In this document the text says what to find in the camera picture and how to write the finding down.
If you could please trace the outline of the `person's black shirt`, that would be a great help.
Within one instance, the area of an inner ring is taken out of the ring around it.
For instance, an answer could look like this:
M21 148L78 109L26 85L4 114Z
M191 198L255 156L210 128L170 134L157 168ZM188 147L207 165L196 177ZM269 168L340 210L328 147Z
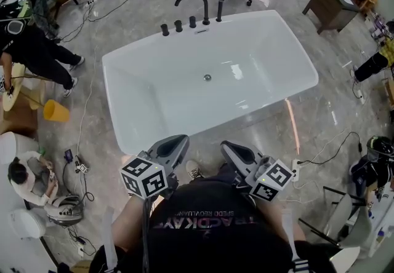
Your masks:
M336 273L321 247L286 242L232 186L198 178L154 209L114 273L290 273L294 256L307 262L308 273Z

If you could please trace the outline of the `person's left forearm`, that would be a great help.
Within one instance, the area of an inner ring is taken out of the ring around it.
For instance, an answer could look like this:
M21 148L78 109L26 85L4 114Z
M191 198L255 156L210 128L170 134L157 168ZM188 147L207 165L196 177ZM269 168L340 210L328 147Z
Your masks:
M111 225L118 258L137 246L142 234L143 200L132 196Z

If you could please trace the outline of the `dark wooden cabinet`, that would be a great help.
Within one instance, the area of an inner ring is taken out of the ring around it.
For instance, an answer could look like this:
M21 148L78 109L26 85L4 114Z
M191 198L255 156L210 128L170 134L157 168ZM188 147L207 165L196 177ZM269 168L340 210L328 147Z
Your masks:
M341 32L359 14L359 7L352 0L309 0L302 13L312 11L320 21L317 34L323 31Z

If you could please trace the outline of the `yellow bucket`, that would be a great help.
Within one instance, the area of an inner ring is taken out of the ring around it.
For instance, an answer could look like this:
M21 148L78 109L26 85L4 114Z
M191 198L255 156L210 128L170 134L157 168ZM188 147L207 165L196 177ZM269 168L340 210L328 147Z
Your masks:
M47 121L68 122L69 110L55 100L48 100L43 109L44 119Z

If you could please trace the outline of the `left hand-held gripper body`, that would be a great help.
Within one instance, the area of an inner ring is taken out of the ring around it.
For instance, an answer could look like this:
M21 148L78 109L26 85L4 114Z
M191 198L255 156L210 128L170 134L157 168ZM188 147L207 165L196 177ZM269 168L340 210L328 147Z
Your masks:
M179 152L150 149L121 159L120 176L130 196L148 199L155 196L170 198L178 188L174 173L179 165Z

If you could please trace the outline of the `black curved faucet spout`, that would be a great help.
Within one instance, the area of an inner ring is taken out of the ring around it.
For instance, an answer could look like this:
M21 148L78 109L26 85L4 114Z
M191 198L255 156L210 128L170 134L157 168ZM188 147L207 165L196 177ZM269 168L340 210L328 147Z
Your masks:
M175 6L178 7L180 2L183 0L176 0L175 1ZM202 24L203 25L210 25L210 20L209 20L209 3L208 0L202 0L203 4L204 4L204 16L203 16L203 21Z

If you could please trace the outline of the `person's right forearm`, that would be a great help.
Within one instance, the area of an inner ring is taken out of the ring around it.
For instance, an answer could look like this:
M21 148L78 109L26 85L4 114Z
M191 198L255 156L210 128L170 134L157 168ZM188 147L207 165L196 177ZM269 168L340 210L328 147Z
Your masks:
M268 224L273 230L286 242L289 242L287 234L282 225L283 206L277 202L267 202L261 199L255 199L257 208L266 218ZM305 234L300 225L295 222L293 225L293 237L295 241L306 241Z

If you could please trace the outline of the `brown cardboard block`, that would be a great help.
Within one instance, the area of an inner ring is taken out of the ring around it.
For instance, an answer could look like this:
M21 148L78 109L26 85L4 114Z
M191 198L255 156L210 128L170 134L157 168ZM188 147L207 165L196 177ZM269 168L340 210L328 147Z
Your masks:
M37 110L31 109L26 99L18 98L10 111L5 111L0 102L0 135L13 132L29 137L37 129Z

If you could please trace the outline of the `white chair black frame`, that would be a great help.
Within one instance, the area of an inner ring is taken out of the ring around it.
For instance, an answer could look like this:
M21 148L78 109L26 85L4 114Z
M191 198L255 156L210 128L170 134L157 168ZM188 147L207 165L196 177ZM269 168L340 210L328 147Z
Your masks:
M320 227L303 219L299 222L317 236L318 244L330 253L361 247L372 233L366 199L325 186L323 191L340 195L340 200L327 207Z

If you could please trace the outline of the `white bathtub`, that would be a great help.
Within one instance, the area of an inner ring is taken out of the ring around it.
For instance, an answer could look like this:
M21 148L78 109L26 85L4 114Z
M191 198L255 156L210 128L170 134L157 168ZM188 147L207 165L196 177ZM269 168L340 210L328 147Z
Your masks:
M102 58L119 148L137 154L163 138L194 135L318 84L318 73L275 10L224 16L156 33ZM210 74L211 81L203 79Z

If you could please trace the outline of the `light wooden stool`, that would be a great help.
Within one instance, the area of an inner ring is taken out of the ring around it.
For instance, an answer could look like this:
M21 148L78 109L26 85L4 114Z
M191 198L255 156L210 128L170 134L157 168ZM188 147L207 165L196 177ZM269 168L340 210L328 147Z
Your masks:
M10 111L16 106L21 98L27 102L32 110L44 107L45 82L37 76L26 73L24 65L14 63L12 67L11 93L2 94L2 107L4 111Z

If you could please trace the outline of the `white upholstered seat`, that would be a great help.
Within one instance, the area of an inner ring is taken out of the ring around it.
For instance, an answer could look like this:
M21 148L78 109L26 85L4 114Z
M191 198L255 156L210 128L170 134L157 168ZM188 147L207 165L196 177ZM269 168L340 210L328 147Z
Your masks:
M0 135L0 165L9 164L21 153L38 150L38 142L27 136L13 132Z
M46 233L46 222L31 210L17 209L7 217L9 226L20 239L39 239Z

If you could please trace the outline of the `grey headset rig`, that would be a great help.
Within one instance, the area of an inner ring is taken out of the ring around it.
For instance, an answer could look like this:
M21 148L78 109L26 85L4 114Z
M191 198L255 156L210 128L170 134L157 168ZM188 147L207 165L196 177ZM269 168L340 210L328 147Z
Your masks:
M74 195L58 197L51 204L46 204L44 210L50 221L64 227L75 225L83 219L82 202Z

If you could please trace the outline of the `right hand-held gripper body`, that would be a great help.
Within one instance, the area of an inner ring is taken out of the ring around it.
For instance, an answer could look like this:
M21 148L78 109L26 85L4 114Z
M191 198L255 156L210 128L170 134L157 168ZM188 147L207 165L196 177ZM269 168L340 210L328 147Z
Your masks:
M257 163L235 164L240 181L236 188L252 197L272 202L292 181L294 172L281 160L263 156Z

